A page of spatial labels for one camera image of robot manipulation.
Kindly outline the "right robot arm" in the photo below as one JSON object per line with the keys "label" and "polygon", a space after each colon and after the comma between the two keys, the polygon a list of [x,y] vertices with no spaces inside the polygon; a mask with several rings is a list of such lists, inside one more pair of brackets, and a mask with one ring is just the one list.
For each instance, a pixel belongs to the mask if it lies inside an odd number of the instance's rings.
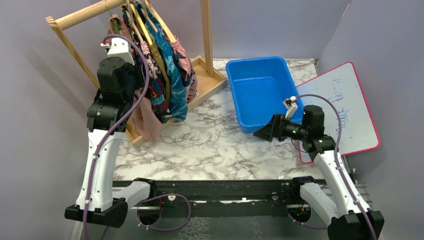
{"label": "right robot arm", "polygon": [[253,135],[269,142],[290,138],[302,143],[323,175],[331,197],[310,176],[293,178],[288,196],[296,204],[306,201],[312,207],[325,223],[330,240],[376,240],[384,217],[380,211],[373,211],[357,190],[335,140],[324,133],[324,120],[321,107],[307,105],[301,124],[291,122],[283,114],[274,114],[270,122]]}

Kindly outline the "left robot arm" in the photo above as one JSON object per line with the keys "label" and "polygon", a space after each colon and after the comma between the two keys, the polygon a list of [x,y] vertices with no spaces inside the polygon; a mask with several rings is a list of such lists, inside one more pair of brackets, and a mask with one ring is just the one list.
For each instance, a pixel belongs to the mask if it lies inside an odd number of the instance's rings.
{"label": "left robot arm", "polygon": [[157,191],[153,181],[136,180],[113,192],[113,175],[119,146],[126,135],[136,87],[144,84],[137,67],[113,56],[99,63],[100,88],[87,110],[88,156],[81,190],[74,204],[67,207],[68,220],[120,228],[129,208],[138,202],[152,205]]}

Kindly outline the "green hanger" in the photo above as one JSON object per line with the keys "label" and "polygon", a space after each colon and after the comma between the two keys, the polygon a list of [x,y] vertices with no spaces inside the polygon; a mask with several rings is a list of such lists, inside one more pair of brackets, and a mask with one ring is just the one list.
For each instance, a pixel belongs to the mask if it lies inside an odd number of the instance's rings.
{"label": "green hanger", "polygon": [[117,19],[112,18],[112,22],[113,22],[113,27],[114,27],[115,33],[119,35],[120,34],[120,28],[119,28],[119,23],[118,23]]}

